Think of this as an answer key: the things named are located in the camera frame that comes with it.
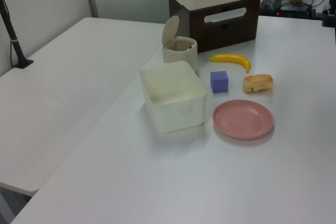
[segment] toy banana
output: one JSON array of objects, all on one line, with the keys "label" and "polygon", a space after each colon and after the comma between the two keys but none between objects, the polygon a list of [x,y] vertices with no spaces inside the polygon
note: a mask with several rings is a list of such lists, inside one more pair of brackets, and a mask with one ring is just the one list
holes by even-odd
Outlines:
[{"label": "toy banana", "polygon": [[214,62],[232,62],[242,65],[246,72],[249,73],[251,69],[251,62],[244,55],[226,52],[222,54],[215,54],[210,56],[210,61]]}]

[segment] bin lid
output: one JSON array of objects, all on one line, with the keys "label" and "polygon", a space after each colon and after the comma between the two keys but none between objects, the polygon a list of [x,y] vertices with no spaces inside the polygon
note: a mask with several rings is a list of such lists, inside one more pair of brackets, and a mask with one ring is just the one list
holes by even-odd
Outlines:
[{"label": "bin lid", "polygon": [[168,19],[166,24],[164,25],[163,28],[163,33],[162,33],[162,44],[167,45],[175,36],[177,29],[178,29],[178,24],[179,24],[180,19],[178,18],[177,15],[171,17]]}]

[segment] plastic plate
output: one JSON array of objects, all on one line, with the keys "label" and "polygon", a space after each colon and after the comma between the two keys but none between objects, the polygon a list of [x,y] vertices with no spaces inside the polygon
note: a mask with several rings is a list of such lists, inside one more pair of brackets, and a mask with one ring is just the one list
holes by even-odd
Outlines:
[{"label": "plastic plate", "polygon": [[213,120],[225,135],[241,140],[266,135],[274,123],[266,107],[248,100],[231,100],[220,104],[213,113]]}]

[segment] purple block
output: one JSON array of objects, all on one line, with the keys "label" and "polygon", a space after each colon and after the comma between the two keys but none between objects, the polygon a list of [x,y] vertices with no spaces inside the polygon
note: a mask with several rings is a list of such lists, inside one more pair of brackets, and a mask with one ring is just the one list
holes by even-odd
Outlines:
[{"label": "purple block", "polygon": [[211,72],[211,88],[213,93],[227,92],[229,77],[226,71]]}]

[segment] toy bread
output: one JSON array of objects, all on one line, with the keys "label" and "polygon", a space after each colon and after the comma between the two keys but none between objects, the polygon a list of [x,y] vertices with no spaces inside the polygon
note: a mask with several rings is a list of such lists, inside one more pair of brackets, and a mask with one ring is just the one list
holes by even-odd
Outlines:
[{"label": "toy bread", "polygon": [[257,74],[247,76],[243,81],[243,90],[245,92],[265,91],[273,88],[273,78],[269,74]]}]

